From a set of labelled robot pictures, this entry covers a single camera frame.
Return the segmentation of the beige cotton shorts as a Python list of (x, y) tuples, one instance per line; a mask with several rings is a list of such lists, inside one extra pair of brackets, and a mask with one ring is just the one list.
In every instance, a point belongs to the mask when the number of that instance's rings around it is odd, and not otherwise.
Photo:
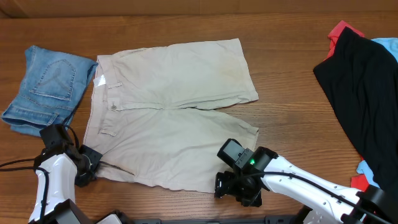
[(229, 138), (256, 145), (259, 130), (223, 112), (257, 101), (238, 39), (99, 55), (84, 143), (100, 152), (99, 177), (212, 193), (227, 169)]

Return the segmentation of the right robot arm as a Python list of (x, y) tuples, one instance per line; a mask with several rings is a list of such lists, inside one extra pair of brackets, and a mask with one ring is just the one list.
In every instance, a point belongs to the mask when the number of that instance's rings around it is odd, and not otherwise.
[(303, 204), (294, 223), (397, 223), (397, 202), (377, 187), (334, 184), (265, 147), (252, 151), (230, 142), (217, 156), (232, 171), (217, 173), (216, 198), (231, 195), (245, 207), (259, 207), (265, 189)]

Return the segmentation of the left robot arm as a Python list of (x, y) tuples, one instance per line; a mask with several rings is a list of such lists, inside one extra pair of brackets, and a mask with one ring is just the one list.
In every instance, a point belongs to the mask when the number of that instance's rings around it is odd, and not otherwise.
[(76, 205), (75, 187), (95, 180), (102, 154), (82, 145), (46, 146), (34, 160), (38, 189), (29, 223), (93, 223)]

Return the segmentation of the folded blue denim jeans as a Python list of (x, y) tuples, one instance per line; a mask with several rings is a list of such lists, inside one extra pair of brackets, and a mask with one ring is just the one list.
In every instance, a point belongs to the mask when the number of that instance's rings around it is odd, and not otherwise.
[(32, 136), (51, 124), (69, 125), (98, 64), (36, 45), (25, 51), (25, 59), (19, 92), (1, 119), (11, 130)]

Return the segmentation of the red garment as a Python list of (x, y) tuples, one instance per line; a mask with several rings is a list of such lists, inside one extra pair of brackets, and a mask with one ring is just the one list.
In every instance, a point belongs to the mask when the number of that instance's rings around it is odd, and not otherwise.
[[(354, 27), (352, 27), (345, 21), (340, 21), (328, 34), (328, 38), (330, 40), (330, 45), (329, 45), (329, 52), (328, 52), (326, 58), (330, 58), (334, 54), (336, 43), (345, 28), (349, 28), (354, 33), (358, 34), (361, 37), (364, 37), (364, 34), (361, 31), (355, 29)], [(366, 176), (364, 174), (358, 174), (351, 178), (351, 182), (350, 182), (351, 188), (356, 188), (356, 189), (365, 191), (368, 186), (369, 186), (369, 182), (367, 181)]]

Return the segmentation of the black garment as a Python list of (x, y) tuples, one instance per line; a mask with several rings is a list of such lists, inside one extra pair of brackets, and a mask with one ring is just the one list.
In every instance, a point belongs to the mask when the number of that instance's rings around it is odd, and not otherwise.
[(335, 116), (381, 189), (397, 191), (397, 60), (346, 27), (313, 69)]

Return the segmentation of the light blue garment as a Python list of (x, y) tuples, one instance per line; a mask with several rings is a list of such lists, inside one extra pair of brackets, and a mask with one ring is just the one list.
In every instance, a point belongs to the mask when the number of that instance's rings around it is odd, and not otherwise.
[[(374, 42), (381, 44), (383, 47), (386, 48), (386, 50), (394, 56), (394, 58), (397, 60), (397, 37), (380, 37), (380, 38), (375, 38), (373, 39)], [(356, 169), (358, 174), (362, 174), (365, 176), (367, 182), (370, 185), (373, 185), (375, 187), (379, 188), (379, 184), (377, 184), (373, 178), (374, 174), (371, 168), (368, 166), (368, 163), (365, 160), (362, 160)]]

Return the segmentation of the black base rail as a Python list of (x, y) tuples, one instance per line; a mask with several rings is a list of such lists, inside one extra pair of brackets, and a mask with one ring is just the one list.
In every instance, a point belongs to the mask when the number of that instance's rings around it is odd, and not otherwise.
[(135, 219), (133, 224), (291, 224), (295, 215), (269, 215), (264, 218), (222, 218), (196, 220)]

